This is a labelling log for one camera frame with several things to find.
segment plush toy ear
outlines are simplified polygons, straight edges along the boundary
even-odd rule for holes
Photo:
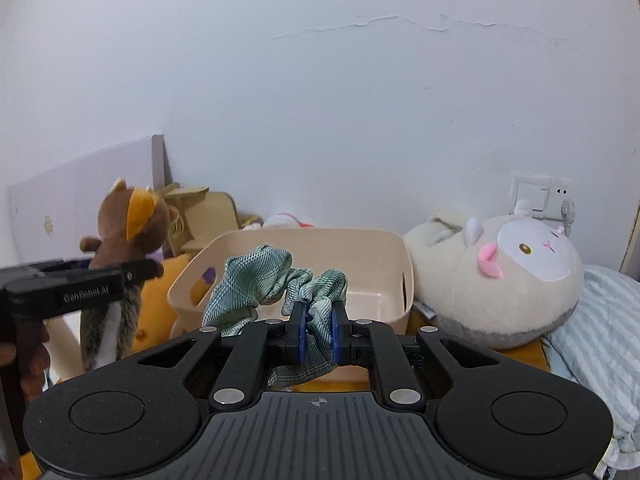
[[[111,186],[111,189],[109,190],[109,194],[114,193],[116,191],[121,191],[123,189],[127,189],[127,183],[123,178],[119,178],[113,183],[113,186]]]
[[[500,266],[495,263],[498,253],[498,244],[487,244],[478,252],[478,270],[489,278],[496,280],[503,278],[504,273]]]
[[[160,197],[155,193],[146,192],[140,187],[133,188],[127,209],[125,234],[127,242],[133,240],[146,227],[149,219],[156,210]]]
[[[533,216],[533,208],[531,202],[526,198],[518,200],[515,208],[513,208],[513,214],[516,216]]]
[[[428,246],[433,247],[434,245],[437,245],[444,240],[448,240],[454,234],[456,234],[456,232],[452,229],[444,229],[443,231],[440,231],[431,237],[431,239],[428,241]]]
[[[80,250],[83,253],[95,253],[102,245],[102,240],[99,238],[93,238],[91,236],[85,236],[80,240]]]
[[[477,218],[472,216],[467,220],[464,228],[462,229],[466,246],[471,247],[475,244],[482,236],[482,231],[484,231],[484,228]]]

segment electrical outlet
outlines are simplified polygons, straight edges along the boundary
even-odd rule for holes
[[[575,180],[568,178],[551,178],[549,185],[549,198],[546,201],[545,218],[550,220],[562,220],[560,208],[562,202],[567,199],[573,200],[573,191],[578,185]]]

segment plush sheep face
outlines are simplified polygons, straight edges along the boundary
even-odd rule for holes
[[[543,282],[561,280],[572,270],[572,247],[544,222],[516,218],[498,231],[500,250]]]

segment white board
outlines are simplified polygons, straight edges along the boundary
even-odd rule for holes
[[[100,203],[118,178],[129,186],[164,186],[162,136],[132,140],[76,158],[10,187],[12,231],[22,262],[80,256],[83,236],[97,236]]]

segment peeling paint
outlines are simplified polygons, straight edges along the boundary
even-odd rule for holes
[[[448,20],[449,17],[446,14],[440,15],[441,20]],[[272,36],[272,40],[283,40],[288,38],[297,38],[299,36],[304,36],[307,34],[321,34],[323,32],[336,32],[338,30],[347,30],[350,28],[366,28],[366,27],[375,27],[379,26],[381,23],[385,22],[403,22],[411,25],[412,27],[417,27],[419,30],[423,31],[426,34],[442,34],[445,32],[453,33],[462,32],[473,34],[474,36],[478,36],[478,34],[482,34],[482,31],[491,31],[492,37],[496,32],[500,33],[500,38],[502,40],[511,40],[517,41],[520,43],[526,43],[531,46],[535,46],[537,48],[543,49],[551,54],[560,54],[562,52],[578,52],[588,59],[589,56],[581,52],[576,48],[575,38],[563,38],[563,37],[549,37],[547,34],[540,30],[536,30],[532,27],[527,26],[515,26],[510,25],[509,23],[504,22],[466,22],[463,20],[457,20],[455,22],[449,23],[447,27],[430,27],[427,25],[423,25],[414,20],[411,20],[405,16],[399,16],[398,14],[392,16],[380,16],[378,18],[373,18],[372,20],[368,20],[366,22],[356,22],[356,23],[348,23],[346,25],[336,25],[334,27],[312,27],[305,28],[303,30],[297,30],[294,32],[288,32],[284,34],[279,34],[277,36]]]

